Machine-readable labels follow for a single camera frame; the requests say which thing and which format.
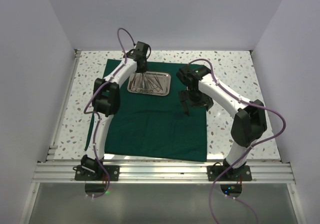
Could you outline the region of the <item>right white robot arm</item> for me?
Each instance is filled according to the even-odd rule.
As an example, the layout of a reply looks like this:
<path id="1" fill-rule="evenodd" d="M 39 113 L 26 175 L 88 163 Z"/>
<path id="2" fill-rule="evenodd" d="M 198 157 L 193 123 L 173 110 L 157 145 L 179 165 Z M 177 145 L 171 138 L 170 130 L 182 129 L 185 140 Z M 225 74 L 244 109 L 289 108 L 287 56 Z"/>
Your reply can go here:
<path id="1" fill-rule="evenodd" d="M 186 90 L 178 93 L 184 114 L 189 115 L 190 107 L 205 107 L 209 110 L 217 102 L 233 119 L 230 152 L 221 165 L 215 164 L 211 170 L 221 179 L 236 179 L 246 166 L 246 151 L 267 130 L 263 102 L 251 101 L 238 94 L 217 79 L 212 68 L 206 66 L 192 69 L 190 65 L 185 65 L 179 68 L 176 76 L 186 86 Z"/>

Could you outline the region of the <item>dark green surgical cloth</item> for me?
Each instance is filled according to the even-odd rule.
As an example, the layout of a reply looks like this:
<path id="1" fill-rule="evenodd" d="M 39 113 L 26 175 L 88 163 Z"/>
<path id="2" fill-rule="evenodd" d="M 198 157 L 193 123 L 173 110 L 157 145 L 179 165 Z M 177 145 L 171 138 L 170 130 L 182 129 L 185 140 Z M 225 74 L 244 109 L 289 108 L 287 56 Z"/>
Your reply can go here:
<path id="1" fill-rule="evenodd" d="M 183 112 L 179 91 L 185 86 L 176 77 L 182 64 L 149 62 L 150 71 L 171 76 L 169 94 L 153 96 L 120 88 L 120 108 L 112 119 L 104 151 L 106 154 L 142 156 L 205 162 L 207 159 L 206 109 Z"/>

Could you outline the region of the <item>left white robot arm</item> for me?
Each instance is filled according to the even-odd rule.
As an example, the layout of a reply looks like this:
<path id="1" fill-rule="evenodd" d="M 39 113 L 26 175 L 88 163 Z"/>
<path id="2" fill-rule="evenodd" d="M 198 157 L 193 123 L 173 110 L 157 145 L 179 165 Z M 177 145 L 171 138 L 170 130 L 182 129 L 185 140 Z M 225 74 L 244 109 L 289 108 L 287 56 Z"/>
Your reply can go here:
<path id="1" fill-rule="evenodd" d="M 92 114 L 93 130 L 81 164 L 73 168 L 76 172 L 75 180 L 110 181 L 103 159 L 107 133 L 121 104 L 120 88 L 131 74 L 148 70 L 147 59 L 150 53 L 151 47 L 148 44 L 137 42 L 110 74 L 95 80 L 93 95 L 84 109 L 85 114 Z"/>

